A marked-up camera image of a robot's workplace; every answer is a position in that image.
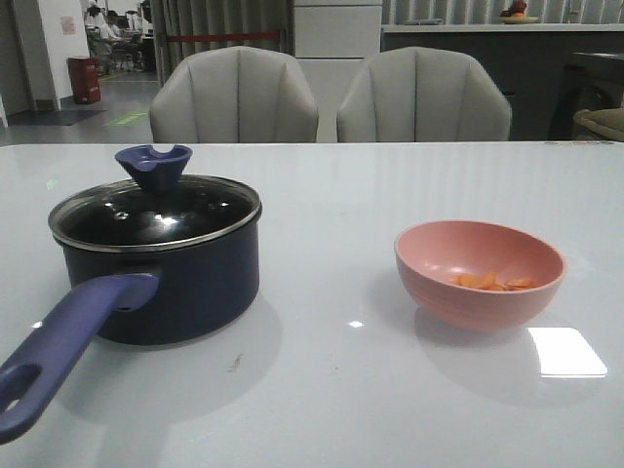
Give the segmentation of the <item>grey counter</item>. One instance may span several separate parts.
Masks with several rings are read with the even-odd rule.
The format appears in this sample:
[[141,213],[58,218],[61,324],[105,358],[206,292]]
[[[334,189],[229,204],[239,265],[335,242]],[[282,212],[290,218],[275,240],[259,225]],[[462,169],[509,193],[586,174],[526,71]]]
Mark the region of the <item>grey counter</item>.
[[[622,24],[384,25],[381,50],[425,47],[477,59],[510,101],[512,140],[572,139],[573,114],[592,104],[617,106],[621,84],[596,86],[580,53],[621,54]],[[592,95],[594,89],[599,92]]]

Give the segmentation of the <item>beige chair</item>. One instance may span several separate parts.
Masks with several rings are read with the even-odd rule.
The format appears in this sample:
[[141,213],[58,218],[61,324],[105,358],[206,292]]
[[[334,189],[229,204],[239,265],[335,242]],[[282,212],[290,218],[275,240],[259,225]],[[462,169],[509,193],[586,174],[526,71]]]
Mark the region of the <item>beige chair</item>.
[[310,143],[319,111],[294,57],[236,46],[180,62],[149,120],[157,143]]
[[506,141],[511,104],[475,58],[406,47],[365,59],[336,111],[339,142]]

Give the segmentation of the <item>right beige chair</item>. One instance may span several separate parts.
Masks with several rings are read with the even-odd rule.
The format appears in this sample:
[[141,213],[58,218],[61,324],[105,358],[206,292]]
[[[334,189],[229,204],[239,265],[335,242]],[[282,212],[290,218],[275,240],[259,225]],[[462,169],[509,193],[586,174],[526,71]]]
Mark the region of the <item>right beige chair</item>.
[[336,111],[339,142],[506,141],[511,104],[475,58],[406,47],[365,59]]

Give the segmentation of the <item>fruit plate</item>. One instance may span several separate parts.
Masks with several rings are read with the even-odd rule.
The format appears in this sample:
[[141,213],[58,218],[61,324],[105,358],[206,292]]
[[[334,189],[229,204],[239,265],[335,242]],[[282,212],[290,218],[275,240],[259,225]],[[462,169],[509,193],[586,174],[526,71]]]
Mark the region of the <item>fruit plate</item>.
[[500,12],[498,20],[504,24],[531,24],[539,22],[540,17],[527,14],[526,1],[512,0],[509,6]]

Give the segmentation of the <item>left beige chair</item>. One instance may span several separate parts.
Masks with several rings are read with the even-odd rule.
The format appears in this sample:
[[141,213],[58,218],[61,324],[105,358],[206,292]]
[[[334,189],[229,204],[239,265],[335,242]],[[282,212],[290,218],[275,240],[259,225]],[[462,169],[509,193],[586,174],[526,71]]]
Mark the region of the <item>left beige chair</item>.
[[157,143],[310,143],[319,111],[294,57],[236,46],[180,62],[149,120]]

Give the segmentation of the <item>dark side table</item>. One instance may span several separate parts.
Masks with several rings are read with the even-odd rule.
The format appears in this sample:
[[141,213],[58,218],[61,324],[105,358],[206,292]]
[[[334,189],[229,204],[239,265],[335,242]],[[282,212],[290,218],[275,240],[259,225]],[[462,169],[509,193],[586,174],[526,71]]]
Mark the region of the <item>dark side table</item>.
[[576,112],[617,108],[622,102],[622,53],[572,53],[564,65],[548,138],[573,139]]

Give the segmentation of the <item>olive cushion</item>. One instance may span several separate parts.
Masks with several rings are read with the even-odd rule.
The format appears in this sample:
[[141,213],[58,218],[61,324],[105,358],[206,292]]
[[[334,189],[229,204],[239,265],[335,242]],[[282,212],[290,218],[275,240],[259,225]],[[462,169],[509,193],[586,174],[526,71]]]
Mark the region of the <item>olive cushion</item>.
[[623,141],[623,108],[582,109],[573,116],[573,137],[577,140]]

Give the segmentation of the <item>red bin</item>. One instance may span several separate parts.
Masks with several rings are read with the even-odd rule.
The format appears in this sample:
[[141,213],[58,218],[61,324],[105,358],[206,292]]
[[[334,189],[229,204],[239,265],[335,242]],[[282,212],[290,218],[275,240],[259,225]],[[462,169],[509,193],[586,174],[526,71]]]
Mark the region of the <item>red bin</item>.
[[97,61],[89,57],[72,57],[67,59],[67,67],[74,102],[90,104],[100,101]]

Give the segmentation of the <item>glass lid purple knob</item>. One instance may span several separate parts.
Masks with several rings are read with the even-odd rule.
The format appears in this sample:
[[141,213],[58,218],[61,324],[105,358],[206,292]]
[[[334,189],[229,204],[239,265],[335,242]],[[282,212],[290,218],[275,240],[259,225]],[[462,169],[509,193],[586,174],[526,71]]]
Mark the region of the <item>glass lid purple knob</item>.
[[191,148],[161,152],[150,144],[117,151],[128,178],[82,190],[56,205],[48,224],[67,246],[102,253],[151,253],[218,239],[261,212],[243,182],[190,175]]

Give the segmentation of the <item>seated person in white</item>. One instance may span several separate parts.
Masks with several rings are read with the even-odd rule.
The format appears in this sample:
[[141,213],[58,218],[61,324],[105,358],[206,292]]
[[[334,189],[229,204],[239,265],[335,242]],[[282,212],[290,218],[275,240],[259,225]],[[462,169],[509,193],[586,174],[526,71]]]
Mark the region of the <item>seated person in white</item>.
[[100,28],[101,39],[111,46],[113,58],[119,65],[125,63],[131,69],[140,70],[140,34],[123,29],[121,25],[127,23],[114,11],[107,11]]

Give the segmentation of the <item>orange ham slices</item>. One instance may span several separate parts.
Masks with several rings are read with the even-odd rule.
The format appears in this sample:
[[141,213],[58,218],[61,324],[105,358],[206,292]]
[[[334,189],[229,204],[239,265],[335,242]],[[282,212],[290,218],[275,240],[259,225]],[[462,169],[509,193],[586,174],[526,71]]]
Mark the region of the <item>orange ham slices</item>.
[[462,272],[452,276],[449,282],[463,288],[491,292],[525,291],[536,287],[536,283],[529,277],[500,281],[495,272],[483,274]]

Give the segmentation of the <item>white cabinet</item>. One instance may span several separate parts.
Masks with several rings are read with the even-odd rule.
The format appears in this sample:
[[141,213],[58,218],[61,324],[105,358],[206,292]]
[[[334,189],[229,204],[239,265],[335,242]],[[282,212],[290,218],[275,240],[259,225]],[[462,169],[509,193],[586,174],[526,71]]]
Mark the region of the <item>white cabinet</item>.
[[319,110],[317,140],[336,141],[336,112],[360,62],[380,49],[381,1],[295,1],[293,51]]

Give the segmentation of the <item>pink bowl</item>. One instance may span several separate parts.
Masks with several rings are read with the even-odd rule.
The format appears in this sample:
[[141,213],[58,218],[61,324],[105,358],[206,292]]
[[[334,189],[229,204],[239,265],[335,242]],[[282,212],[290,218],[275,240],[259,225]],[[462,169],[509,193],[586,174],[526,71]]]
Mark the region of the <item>pink bowl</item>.
[[[395,241],[403,285],[428,314],[471,331],[518,327],[551,302],[565,273],[564,257],[551,245],[504,225],[464,219],[409,227]],[[529,277],[536,287],[491,292],[459,287],[449,279],[462,272],[495,272],[500,281]]]

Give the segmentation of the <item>red barrier tape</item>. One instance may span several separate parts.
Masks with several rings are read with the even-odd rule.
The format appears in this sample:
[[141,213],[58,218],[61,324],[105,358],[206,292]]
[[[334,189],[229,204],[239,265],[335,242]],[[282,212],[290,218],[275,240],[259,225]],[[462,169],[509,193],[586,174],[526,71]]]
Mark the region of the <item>red barrier tape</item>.
[[219,33],[204,35],[167,35],[166,40],[170,43],[209,43],[209,42],[230,42],[230,41],[256,41],[256,40],[277,40],[282,37],[281,30],[241,32],[241,33]]

